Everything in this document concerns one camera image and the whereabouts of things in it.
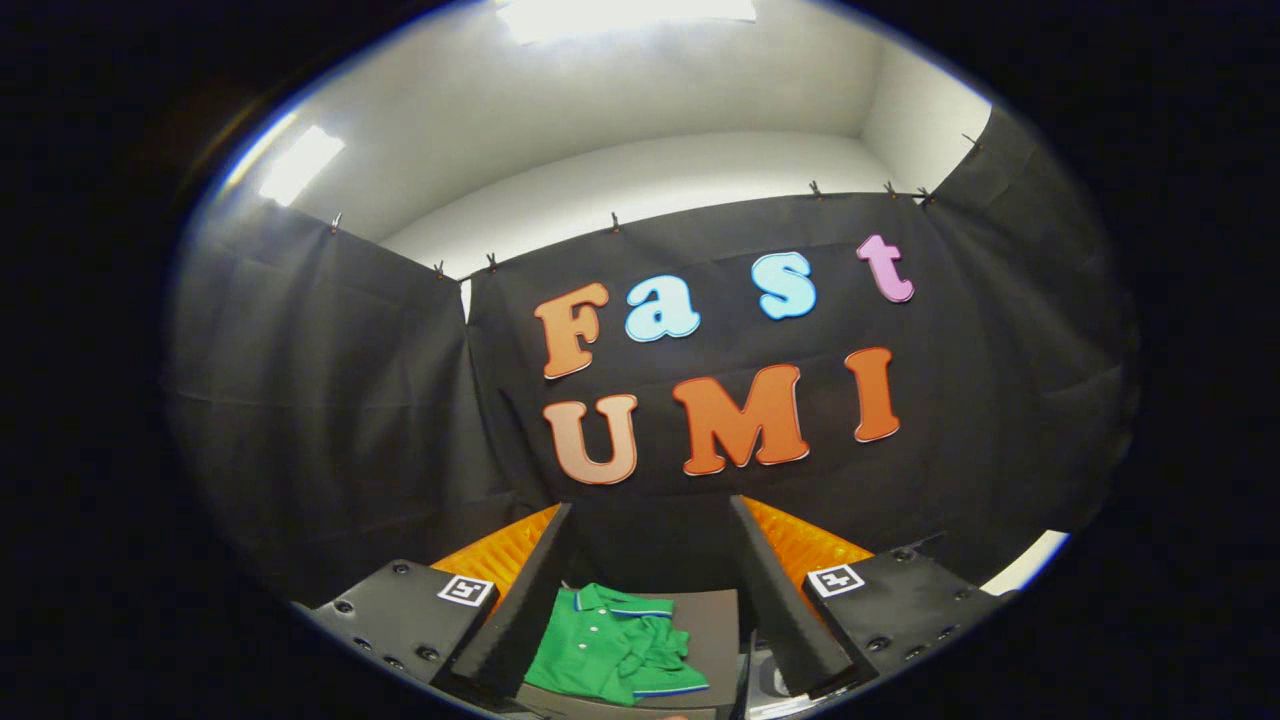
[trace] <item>ceiling light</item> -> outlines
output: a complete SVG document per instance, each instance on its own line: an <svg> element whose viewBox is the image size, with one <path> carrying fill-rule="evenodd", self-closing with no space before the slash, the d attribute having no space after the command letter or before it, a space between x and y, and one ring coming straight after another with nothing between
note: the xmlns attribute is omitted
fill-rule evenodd
<svg viewBox="0 0 1280 720"><path fill-rule="evenodd" d="M507 0L498 10L521 45L666 20L755 22L751 0Z"/></svg>
<svg viewBox="0 0 1280 720"><path fill-rule="evenodd" d="M346 146L347 143L337 137L325 135L319 126L311 126L293 147L285 150L271 165L271 174L262 182L262 188L257 193L288 208L302 188Z"/></svg>
<svg viewBox="0 0 1280 720"><path fill-rule="evenodd" d="M239 181L244 178L244 173L247 173L248 169L253 167L253 163L257 163L257 159L262 156L262 152L265 152L266 149L270 147L273 142L275 142L275 138L279 137L280 133L284 132L289 126L292 126L293 120L296 119L297 115L289 113L288 115L280 118L280 120L276 122L274 126L271 126L266 132L264 132L262 136L257 138L257 142L255 142L253 146L250 147L247 152L244 152L244 156L241 158L239 163L236 163L236 168L233 168L230 174L227 176L225 184L233 186L239 183Z"/></svg>

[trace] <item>shirt collar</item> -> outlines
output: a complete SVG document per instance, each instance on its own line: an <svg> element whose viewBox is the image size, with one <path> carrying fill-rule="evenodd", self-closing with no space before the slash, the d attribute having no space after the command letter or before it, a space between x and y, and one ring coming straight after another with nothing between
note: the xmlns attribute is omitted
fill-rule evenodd
<svg viewBox="0 0 1280 720"><path fill-rule="evenodd" d="M604 585L591 583L577 591L573 597L573 610L595 610L605 607L618 615L663 615L671 618L675 602L669 600L650 600L631 597Z"/></svg>

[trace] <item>black curtain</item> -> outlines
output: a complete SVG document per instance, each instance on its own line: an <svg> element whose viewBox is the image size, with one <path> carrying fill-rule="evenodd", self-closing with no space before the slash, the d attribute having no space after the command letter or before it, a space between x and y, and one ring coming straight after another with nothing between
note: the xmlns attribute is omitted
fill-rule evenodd
<svg viewBox="0 0 1280 720"><path fill-rule="evenodd" d="M456 282L274 204L198 220L164 386L192 479L269 585L317 605L532 510L484 441Z"/></svg>
<svg viewBox="0 0 1280 720"><path fill-rule="evenodd" d="M1123 424L1123 360L1132 327L1107 275L1105 236L1062 170L1007 118L993 115L970 155L918 204L884 193L778 197L676 213L577 237L480 273L468 320L490 442L511 487L575 503L579 580L684 592L732 587L724 497L744 493L882 551L936 533L940 559L982 583L1044 529L1073 532L1105 495ZM856 255L872 234L901 251L906 302L877 290ZM812 265L814 309L772 320L751 265L797 251ZM627 291L672 274L690 290L698 329L639 343L623 324ZM534 309L589 283L605 286L591 365L543 377ZM856 384L846 355L892 352L901 429L854 439ZM713 377L742 406L758 370L800 369L803 460L689 477L676 383ZM558 465L552 402L586 405L585 443L612 454L595 401L630 393L639 461L614 486L586 486Z"/></svg>

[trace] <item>orange soft pad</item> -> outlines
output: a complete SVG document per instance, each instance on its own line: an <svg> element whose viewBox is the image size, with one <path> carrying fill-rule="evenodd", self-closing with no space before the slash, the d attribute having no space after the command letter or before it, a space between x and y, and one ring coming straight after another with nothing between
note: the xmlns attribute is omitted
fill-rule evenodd
<svg viewBox="0 0 1280 720"><path fill-rule="evenodd" d="M559 505L552 505L547 510L512 523L453 555L433 562L431 568L454 575L492 582L500 593L497 605L493 606L494 610L498 610L557 510L559 510Z"/></svg>
<svg viewBox="0 0 1280 720"><path fill-rule="evenodd" d="M822 528L805 523L795 515L787 515L777 507L771 507L746 496L742 496L742 502L751 511L755 524L760 527L760 532L769 541L773 553L778 556L782 570L795 583L796 592L800 593L810 610L813 610L813 603L804 594L804 580L809 573L835 565L858 562L873 555Z"/></svg>

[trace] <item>folded shirt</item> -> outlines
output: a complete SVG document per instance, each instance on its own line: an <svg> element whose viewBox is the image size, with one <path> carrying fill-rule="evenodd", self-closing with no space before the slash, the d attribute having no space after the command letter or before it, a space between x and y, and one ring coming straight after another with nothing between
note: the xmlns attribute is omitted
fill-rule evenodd
<svg viewBox="0 0 1280 720"><path fill-rule="evenodd" d="M623 706L704 691L707 678L684 661L689 633L672 626L673 611L669 600L632 597L596 583L563 588L525 682Z"/></svg>

